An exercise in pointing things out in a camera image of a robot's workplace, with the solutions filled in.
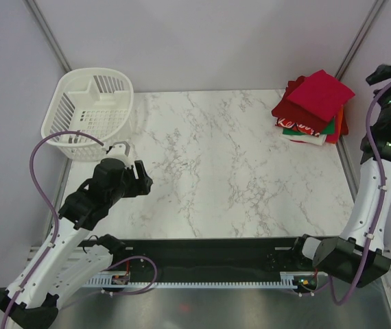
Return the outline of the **crimson red t shirt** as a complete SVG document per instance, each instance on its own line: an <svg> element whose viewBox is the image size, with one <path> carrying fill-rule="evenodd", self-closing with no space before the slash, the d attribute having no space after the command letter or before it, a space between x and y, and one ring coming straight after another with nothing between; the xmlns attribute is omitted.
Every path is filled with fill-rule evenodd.
<svg viewBox="0 0 391 329"><path fill-rule="evenodd" d="M308 113L329 122L355 93L326 71L320 70L287 96L287 100Z"/></svg>

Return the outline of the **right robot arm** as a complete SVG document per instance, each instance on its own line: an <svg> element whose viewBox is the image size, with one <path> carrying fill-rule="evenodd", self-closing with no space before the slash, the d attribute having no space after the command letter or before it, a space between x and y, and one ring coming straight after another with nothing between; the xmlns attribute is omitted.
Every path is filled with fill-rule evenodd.
<svg viewBox="0 0 391 329"><path fill-rule="evenodd" d="M387 85L374 91L366 114L359 188L348 223L337 237L300 237L289 257L297 269L313 265L357 288L386 274L391 265L383 254L391 204L391 65L378 66L366 82Z"/></svg>

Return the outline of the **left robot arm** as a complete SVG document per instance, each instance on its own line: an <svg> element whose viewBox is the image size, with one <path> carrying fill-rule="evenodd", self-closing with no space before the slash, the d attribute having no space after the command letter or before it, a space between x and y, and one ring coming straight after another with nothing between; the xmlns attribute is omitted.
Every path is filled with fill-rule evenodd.
<svg viewBox="0 0 391 329"><path fill-rule="evenodd" d="M65 199L49 236L23 272L0 288L1 327L49 328L85 282L101 271L122 268L125 245L110 234L99 237L76 264L67 270L62 266L120 199L148 195L152 184L140 160L127 164L126 157L111 156L97 164L92 177Z"/></svg>

